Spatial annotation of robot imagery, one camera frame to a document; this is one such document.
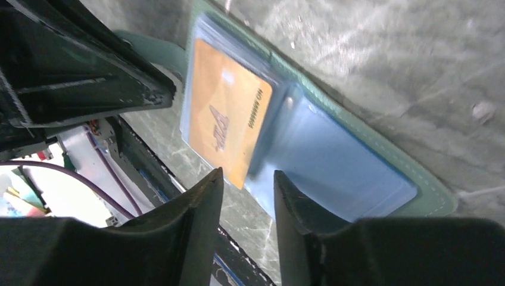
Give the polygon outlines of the green card holder wallet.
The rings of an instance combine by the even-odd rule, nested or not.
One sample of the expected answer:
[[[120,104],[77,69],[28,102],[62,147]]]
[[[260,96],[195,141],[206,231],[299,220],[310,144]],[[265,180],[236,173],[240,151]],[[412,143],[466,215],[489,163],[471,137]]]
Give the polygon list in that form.
[[[183,146],[209,167],[188,143],[194,42],[206,41],[271,84],[273,95],[244,185],[238,188],[247,190],[269,216],[275,216],[277,170],[304,195],[349,222],[362,217],[444,217],[455,211],[454,195],[430,171],[211,2],[195,2],[186,48],[124,30],[117,34],[150,62],[180,76],[179,135]]]

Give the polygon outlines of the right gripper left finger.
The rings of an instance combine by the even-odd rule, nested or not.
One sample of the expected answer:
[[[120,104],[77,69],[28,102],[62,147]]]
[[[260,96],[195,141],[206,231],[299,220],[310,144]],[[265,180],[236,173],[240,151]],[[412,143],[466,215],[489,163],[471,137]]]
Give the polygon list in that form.
[[[119,227],[71,217],[1,219],[2,285],[208,285],[223,200],[214,169]]]

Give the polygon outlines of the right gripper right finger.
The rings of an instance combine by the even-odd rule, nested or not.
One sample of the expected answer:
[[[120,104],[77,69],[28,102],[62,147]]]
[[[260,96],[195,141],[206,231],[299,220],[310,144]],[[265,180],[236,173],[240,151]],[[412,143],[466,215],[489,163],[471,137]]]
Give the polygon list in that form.
[[[503,285],[504,228],[474,217],[353,223],[274,173],[283,285]]]

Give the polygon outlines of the gold credit card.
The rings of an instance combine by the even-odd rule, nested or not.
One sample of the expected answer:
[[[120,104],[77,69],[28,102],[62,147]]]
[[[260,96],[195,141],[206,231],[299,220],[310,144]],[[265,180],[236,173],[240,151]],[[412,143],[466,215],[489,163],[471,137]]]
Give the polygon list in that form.
[[[273,88],[202,39],[192,67],[189,146],[242,188]]]

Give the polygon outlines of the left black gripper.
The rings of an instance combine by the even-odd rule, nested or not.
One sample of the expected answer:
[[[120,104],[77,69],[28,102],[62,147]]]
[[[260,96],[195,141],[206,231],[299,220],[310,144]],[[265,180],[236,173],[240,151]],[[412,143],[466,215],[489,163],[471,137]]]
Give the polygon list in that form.
[[[1,151],[48,129],[170,107],[173,81],[80,1],[1,2]]]

